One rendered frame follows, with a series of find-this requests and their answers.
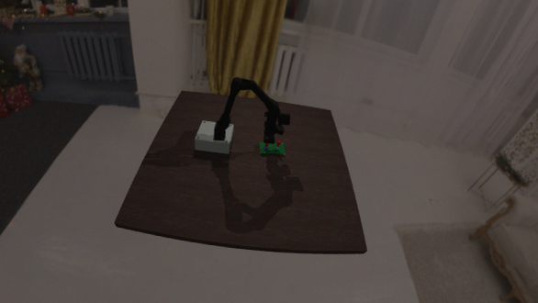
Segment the green circuit board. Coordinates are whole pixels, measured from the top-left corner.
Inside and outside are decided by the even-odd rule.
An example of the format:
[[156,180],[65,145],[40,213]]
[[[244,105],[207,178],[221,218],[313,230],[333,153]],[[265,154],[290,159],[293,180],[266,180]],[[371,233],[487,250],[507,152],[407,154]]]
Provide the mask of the green circuit board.
[[260,145],[260,154],[261,153],[274,153],[274,154],[286,154],[284,143],[280,143],[281,141],[278,141],[277,143],[271,144],[271,143],[264,143],[259,142]]

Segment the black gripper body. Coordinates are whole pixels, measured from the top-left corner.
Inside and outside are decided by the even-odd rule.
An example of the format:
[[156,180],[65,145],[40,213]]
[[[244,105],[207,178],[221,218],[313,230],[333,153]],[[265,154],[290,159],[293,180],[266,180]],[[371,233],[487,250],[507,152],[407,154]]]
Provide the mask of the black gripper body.
[[266,132],[266,135],[263,138],[263,142],[274,144],[275,143],[275,137],[274,137],[275,124],[269,125],[265,121],[264,126],[265,126],[264,132]]

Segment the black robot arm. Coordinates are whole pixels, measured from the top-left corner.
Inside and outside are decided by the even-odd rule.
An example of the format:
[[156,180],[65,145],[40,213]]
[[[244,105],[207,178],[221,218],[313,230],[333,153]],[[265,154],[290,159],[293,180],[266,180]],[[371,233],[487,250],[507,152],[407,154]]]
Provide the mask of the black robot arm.
[[[233,78],[230,86],[230,95],[227,100],[227,104],[224,108],[224,112],[222,113],[221,117],[216,123],[216,127],[214,129],[214,137],[213,140],[225,140],[226,138],[226,130],[227,127],[230,126],[231,117],[230,117],[230,111],[233,106],[233,102],[235,100],[236,95],[239,93],[240,90],[252,90],[255,95],[257,95],[265,104],[267,112],[264,112],[264,116],[267,117],[267,124],[269,125],[275,125],[274,134],[280,134],[283,135],[285,132],[283,125],[289,125],[290,124],[290,114],[284,114],[281,113],[279,109],[279,105],[276,101],[274,101],[272,98],[270,98],[261,88],[258,84],[256,84],[253,80],[248,80],[245,78],[240,79],[239,77]],[[277,119],[278,118],[278,119]]]

